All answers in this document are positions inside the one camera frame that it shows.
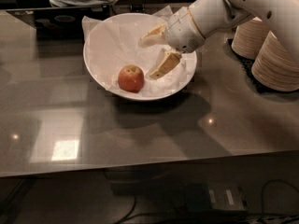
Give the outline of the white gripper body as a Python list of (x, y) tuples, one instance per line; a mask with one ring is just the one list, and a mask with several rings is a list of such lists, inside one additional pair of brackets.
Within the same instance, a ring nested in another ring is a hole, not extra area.
[(205, 44), (190, 10), (182, 7), (173, 14), (165, 26), (166, 43), (182, 53), (193, 53)]

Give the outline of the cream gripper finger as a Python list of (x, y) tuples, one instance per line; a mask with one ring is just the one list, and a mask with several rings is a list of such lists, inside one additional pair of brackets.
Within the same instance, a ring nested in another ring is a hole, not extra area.
[(161, 49), (154, 67), (149, 70), (149, 77), (159, 79), (172, 71), (181, 60), (181, 54), (175, 50)]
[(165, 24), (158, 24), (139, 39), (138, 46), (141, 48), (147, 48), (154, 45), (166, 45), (164, 31)]

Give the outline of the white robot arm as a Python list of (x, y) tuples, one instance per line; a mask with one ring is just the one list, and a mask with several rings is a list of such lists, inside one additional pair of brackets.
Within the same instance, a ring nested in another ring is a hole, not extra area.
[(218, 31), (254, 17), (261, 19), (299, 62), (299, 0), (196, 0), (144, 34), (138, 45), (168, 45), (192, 53)]

